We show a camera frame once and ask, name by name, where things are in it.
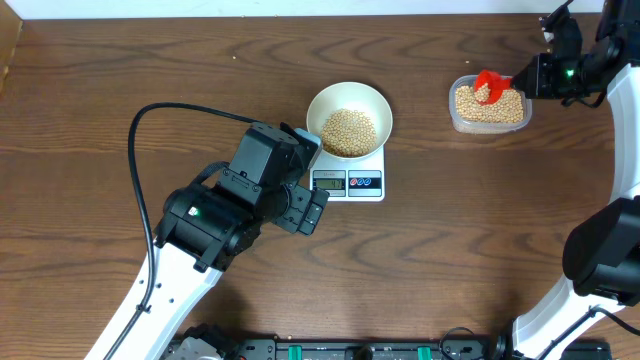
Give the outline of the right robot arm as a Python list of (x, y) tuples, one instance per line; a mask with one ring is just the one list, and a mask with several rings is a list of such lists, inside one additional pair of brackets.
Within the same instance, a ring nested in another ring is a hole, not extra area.
[(608, 205), (568, 236), (560, 279), (497, 337), (494, 359), (559, 359), (603, 318), (639, 332), (616, 315), (639, 302), (639, 3), (605, 2), (589, 52), (568, 4), (539, 22), (551, 50), (534, 56), (511, 86), (528, 99), (565, 107), (585, 104), (590, 95), (597, 97), (594, 108), (609, 103), (614, 180)]

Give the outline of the pile of soybeans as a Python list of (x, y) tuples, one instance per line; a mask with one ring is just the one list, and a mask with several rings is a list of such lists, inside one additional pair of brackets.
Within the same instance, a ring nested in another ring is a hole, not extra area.
[[(515, 125), (525, 120), (524, 101), (518, 91), (504, 90), (493, 104), (488, 104), (490, 94), (488, 84), (456, 86), (454, 115), (463, 125)], [(378, 150), (386, 142), (392, 120), (389, 109), (381, 115), (373, 115), (359, 109), (340, 108), (330, 113), (322, 125), (316, 125), (316, 129), (326, 152), (342, 158), (359, 158)]]

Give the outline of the red plastic measuring scoop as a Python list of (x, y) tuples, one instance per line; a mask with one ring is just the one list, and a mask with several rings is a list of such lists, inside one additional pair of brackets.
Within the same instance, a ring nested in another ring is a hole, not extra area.
[(512, 80), (497, 72), (482, 70), (476, 77), (474, 92), (478, 92), (483, 87), (488, 90), (488, 94), (477, 99), (476, 102), (480, 105), (493, 105), (500, 100), (506, 90), (512, 88)]

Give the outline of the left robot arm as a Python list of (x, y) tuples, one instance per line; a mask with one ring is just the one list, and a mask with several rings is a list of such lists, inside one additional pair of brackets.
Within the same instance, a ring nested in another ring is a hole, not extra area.
[(300, 178), (321, 153), (318, 136), (256, 122), (230, 163), (214, 163), (165, 201), (145, 260), (90, 359), (157, 359), (233, 259), (266, 223), (311, 235), (328, 201)]

